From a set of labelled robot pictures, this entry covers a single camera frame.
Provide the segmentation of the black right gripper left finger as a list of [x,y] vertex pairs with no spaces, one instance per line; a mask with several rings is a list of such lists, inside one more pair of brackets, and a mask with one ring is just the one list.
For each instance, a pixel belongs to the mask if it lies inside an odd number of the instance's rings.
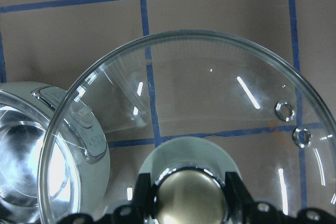
[[113,213],[105,214],[98,220],[94,220],[89,214],[78,213],[68,215],[57,223],[144,223],[145,215],[150,209],[151,189],[150,173],[139,174],[130,203],[117,207]]

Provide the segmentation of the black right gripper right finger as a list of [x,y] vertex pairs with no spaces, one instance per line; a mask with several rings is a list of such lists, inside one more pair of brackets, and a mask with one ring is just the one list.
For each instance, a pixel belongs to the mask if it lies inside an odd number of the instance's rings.
[[319,208],[304,208],[291,217],[268,202],[255,201],[236,172],[225,173],[224,193],[232,223],[335,223],[335,216]]

